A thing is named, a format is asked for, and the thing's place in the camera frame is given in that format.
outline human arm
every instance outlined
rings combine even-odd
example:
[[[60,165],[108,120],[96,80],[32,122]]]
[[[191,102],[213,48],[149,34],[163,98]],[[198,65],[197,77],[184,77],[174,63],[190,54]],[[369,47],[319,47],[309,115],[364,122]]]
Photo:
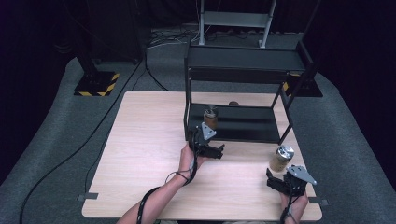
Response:
[[[180,152],[180,162],[178,166],[178,171],[184,175],[187,179],[190,178],[191,173],[187,172],[190,169],[191,162],[194,159],[192,150],[189,145],[186,145],[181,149]],[[205,161],[206,158],[198,157],[197,164],[198,168]],[[147,199],[142,223],[153,223],[165,206],[172,200],[177,191],[183,187],[186,183],[186,179],[181,175],[174,175],[166,184],[155,190]],[[136,203],[131,207],[117,222],[118,224],[131,224],[136,223],[137,212],[139,210],[140,202]]]
[[[288,206],[289,203],[289,196],[279,193],[280,194],[280,201],[281,201],[281,208],[282,211]],[[285,224],[298,224],[300,223],[301,217],[303,216],[304,210],[308,205],[308,197],[306,193],[299,198],[293,197],[291,199],[291,216],[286,217]]]

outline wooden table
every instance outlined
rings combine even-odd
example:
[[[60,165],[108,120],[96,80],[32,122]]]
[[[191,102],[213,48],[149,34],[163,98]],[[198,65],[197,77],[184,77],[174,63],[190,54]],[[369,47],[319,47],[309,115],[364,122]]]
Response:
[[[196,103],[269,105],[273,94],[194,92]],[[121,217],[145,193],[163,185],[178,168],[180,150],[186,144],[183,129],[185,92],[128,91],[114,121],[105,150],[82,208],[85,217]],[[279,131],[288,121],[279,101],[275,107]],[[159,219],[278,220],[278,192],[266,186],[265,175],[277,144],[216,142],[225,144],[221,160],[209,160],[194,180],[183,187]],[[284,141],[295,155],[290,164],[304,165],[293,130]],[[273,173],[278,178],[283,174]],[[311,184],[307,195],[315,196]],[[310,203],[302,220],[321,219],[317,203]]]

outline gray carpet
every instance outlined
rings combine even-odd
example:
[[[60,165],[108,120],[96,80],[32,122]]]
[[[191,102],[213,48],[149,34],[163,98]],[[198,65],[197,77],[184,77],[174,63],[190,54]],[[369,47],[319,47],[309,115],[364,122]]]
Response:
[[[267,46],[293,49],[300,37],[270,35]],[[206,44],[256,47],[258,39],[256,35],[247,39],[218,37]],[[148,50],[152,74],[170,91],[184,91],[183,54],[184,46],[176,44]],[[136,91],[162,89],[147,73],[139,78],[144,72],[144,63],[137,69],[131,63],[102,63],[97,67],[101,71],[120,73],[115,90],[107,97],[74,96],[83,71],[76,59],[67,65],[46,120],[0,187],[0,223],[18,223],[21,206],[30,189],[71,155],[74,156],[46,176],[33,191],[24,207],[23,223],[116,222],[112,218],[85,218],[81,214],[82,202],[77,197],[91,184],[122,94],[132,88]],[[307,169],[318,181],[316,193],[330,203],[322,207],[323,218],[318,223],[396,223],[396,193],[357,123],[334,85],[321,74],[317,74],[316,82],[324,96],[296,98],[290,110]],[[276,88],[205,82],[193,87],[194,91],[232,92],[273,92]]]

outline forearm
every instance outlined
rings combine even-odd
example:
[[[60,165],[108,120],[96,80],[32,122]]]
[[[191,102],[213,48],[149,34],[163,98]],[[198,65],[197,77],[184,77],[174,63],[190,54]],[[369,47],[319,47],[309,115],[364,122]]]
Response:
[[[158,215],[163,211],[165,206],[172,200],[177,191],[183,187],[186,180],[180,176],[175,175],[170,181],[161,186],[159,189],[155,190],[147,199],[142,223],[154,223]],[[139,210],[139,203],[136,203],[131,209],[126,212],[122,218],[119,220],[119,224],[131,224],[136,223],[137,212]]]

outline dark background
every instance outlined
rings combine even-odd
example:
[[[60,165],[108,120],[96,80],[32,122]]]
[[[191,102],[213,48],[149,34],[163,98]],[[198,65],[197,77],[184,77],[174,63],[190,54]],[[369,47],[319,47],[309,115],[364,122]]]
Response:
[[[110,25],[93,8],[108,7],[108,1],[65,1],[70,13],[86,29],[107,34]],[[206,1],[206,8],[217,10],[218,1]],[[75,57],[59,13],[62,1],[6,0],[0,4],[1,149],[0,181],[3,182],[46,117],[56,95],[67,63]],[[396,188],[391,165],[396,162],[396,7],[391,1],[322,0],[316,17],[314,0],[278,0],[271,32],[303,33],[318,71],[340,91],[358,122],[390,183]],[[219,10],[264,12],[270,1],[222,1]],[[196,20],[195,1],[147,0],[112,1],[118,13],[108,21],[130,18],[129,34],[139,35],[138,26],[158,28],[179,26]],[[79,28],[92,57],[103,46]],[[138,50],[144,39],[131,43],[115,34],[122,46],[131,46],[124,59],[141,60]]]

